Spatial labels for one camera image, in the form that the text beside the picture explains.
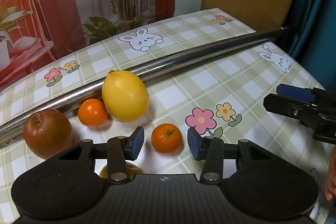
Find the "person hand at right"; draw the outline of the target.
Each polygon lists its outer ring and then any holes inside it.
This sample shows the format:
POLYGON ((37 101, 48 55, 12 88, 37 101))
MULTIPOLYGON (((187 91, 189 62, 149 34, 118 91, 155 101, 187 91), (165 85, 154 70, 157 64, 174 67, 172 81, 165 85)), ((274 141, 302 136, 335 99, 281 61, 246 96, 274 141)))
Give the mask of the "person hand at right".
POLYGON ((336 148, 331 151, 325 196, 331 201, 336 196, 336 148))

